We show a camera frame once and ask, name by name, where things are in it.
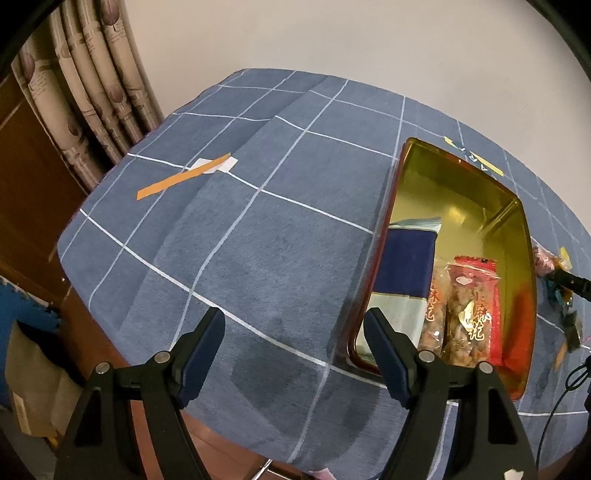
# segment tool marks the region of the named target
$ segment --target patterned curtain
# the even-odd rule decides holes
[[[12,71],[88,190],[160,123],[118,0],[63,2],[24,44]],[[90,136],[96,141],[89,142]]]

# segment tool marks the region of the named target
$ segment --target transparent plastic bag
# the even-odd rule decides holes
[[[502,325],[495,262],[456,257],[447,271],[450,295],[443,359],[461,367],[475,367],[484,360],[500,365]]]
[[[446,266],[442,261],[435,260],[427,299],[427,312],[417,350],[430,350],[437,356],[441,356],[449,290],[450,281]]]

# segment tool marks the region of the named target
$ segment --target wooden cabinet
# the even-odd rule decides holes
[[[86,197],[14,76],[0,83],[0,275],[57,303],[57,239]]]

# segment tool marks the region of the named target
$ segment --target blue tablecloth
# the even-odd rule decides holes
[[[491,140],[396,93],[272,69],[231,75],[136,145],[62,234],[61,262],[132,364],[168,349],[208,306],[220,306],[226,336],[189,412],[269,458],[303,470],[328,467],[339,480],[370,478],[383,468],[406,412],[383,385],[337,366],[335,344],[408,137],[459,156],[476,153],[466,161],[519,195],[534,241],[554,252],[565,246],[574,272],[591,277],[591,236]],[[238,159],[229,174],[201,175],[136,201],[139,189],[228,152]],[[579,299],[577,307],[585,317]],[[567,354],[554,372],[563,341],[538,285],[534,359],[517,402],[534,448],[566,375],[588,354]],[[585,388],[569,394],[558,409],[544,465],[582,438],[585,396]],[[433,479],[443,475],[456,412],[449,404]]]

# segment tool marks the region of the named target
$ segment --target black cable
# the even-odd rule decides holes
[[[575,373],[581,371],[582,369],[584,369],[585,371],[582,374],[580,374],[573,382],[571,382],[571,377]],[[560,405],[560,402],[563,401],[564,397],[568,392],[575,391],[576,389],[581,387],[581,385],[583,385],[588,378],[591,378],[591,356],[588,356],[582,365],[579,365],[571,373],[569,373],[569,376],[566,377],[566,380],[564,381],[564,391],[562,392],[562,395],[560,396],[558,401],[554,404],[554,408],[550,412],[550,416],[548,416],[548,420],[546,421],[546,425],[544,425],[544,430],[542,431],[542,436],[540,437],[540,442],[538,444],[538,453],[535,456],[536,469],[540,469],[540,453],[542,452],[542,443],[544,442],[546,431],[548,430],[548,426],[550,425],[550,420],[552,420],[554,413],[556,413],[558,405]]]

